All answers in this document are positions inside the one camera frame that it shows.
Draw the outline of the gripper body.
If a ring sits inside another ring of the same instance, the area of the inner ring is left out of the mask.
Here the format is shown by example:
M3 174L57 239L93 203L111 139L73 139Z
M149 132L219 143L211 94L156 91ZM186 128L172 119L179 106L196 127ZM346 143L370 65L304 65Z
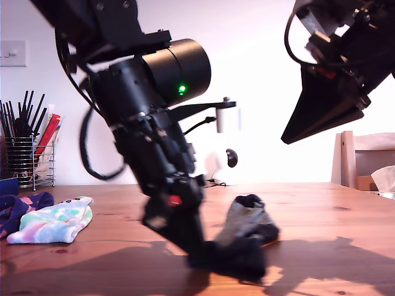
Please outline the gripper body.
M191 176L194 156L168 112L133 117L112 127L118 152L130 166L143 194L178 195L201 201L201 182Z

